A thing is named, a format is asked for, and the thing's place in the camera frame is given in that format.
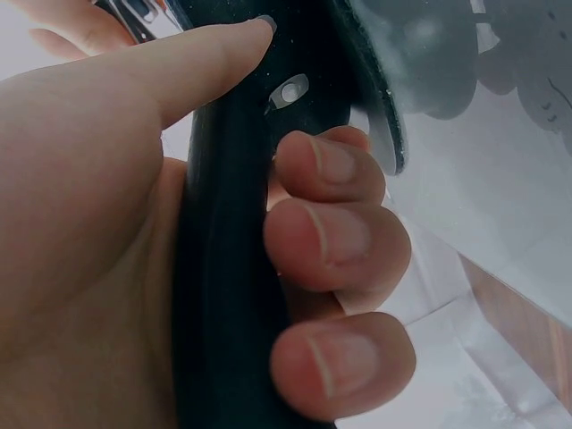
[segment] handle grip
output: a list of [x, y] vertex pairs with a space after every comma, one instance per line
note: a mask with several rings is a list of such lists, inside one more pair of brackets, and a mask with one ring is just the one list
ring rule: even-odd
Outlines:
[[244, 85], [195, 113], [172, 295], [181, 429], [335, 429], [290, 409], [269, 374], [290, 324], [262, 236], [273, 153]]

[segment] white surface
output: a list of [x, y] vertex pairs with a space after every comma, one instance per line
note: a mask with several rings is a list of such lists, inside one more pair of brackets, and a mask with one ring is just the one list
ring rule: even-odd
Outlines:
[[458, 254], [410, 223], [408, 229], [413, 263], [383, 310], [407, 324], [416, 375], [392, 403], [340, 429], [572, 428], [572, 416], [485, 321]]

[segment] black handle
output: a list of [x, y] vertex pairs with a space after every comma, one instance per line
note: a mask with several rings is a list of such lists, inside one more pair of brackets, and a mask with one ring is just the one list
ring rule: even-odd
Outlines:
[[180, 428], [335, 428], [291, 410], [269, 374], [290, 322], [262, 237], [274, 148], [250, 95], [195, 113], [172, 296]]

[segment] fingernail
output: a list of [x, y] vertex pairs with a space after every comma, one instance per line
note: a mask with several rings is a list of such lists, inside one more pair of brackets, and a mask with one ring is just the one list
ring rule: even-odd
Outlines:
[[379, 354], [367, 337], [353, 332], [326, 331], [308, 339], [320, 371], [326, 398], [349, 396], [373, 381]]
[[342, 185], [356, 176], [356, 160], [348, 151], [323, 139], [312, 139], [318, 174], [322, 180]]
[[278, 29], [278, 24], [276, 24], [276, 21], [272, 16], [260, 15], [259, 17], [257, 17], [257, 19], [268, 22], [268, 24], [270, 24], [270, 27], [272, 27], [272, 33], [276, 34], [276, 30]]
[[319, 236], [322, 260], [326, 264], [347, 264], [367, 255], [370, 231], [357, 214], [326, 205], [305, 208]]

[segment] hand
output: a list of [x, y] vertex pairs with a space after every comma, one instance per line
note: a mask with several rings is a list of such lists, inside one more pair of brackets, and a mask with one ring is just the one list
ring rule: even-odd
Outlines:
[[[261, 20], [213, 26], [0, 84], [0, 426], [176, 427], [170, 288], [186, 167], [163, 158], [161, 132], [253, 71], [271, 38]], [[403, 327], [368, 313], [409, 243], [379, 207], [366, 149], [348, 127], [287, 136], [265, 224], [299, 322], [275, 345], [273, 378], [324, 420], [390, 400], [415, 366]]]
[[50, 54], [76, 60], [134, 44], [109, 13], [90, 0], [8, 0], [34, 22], [32, 38]]

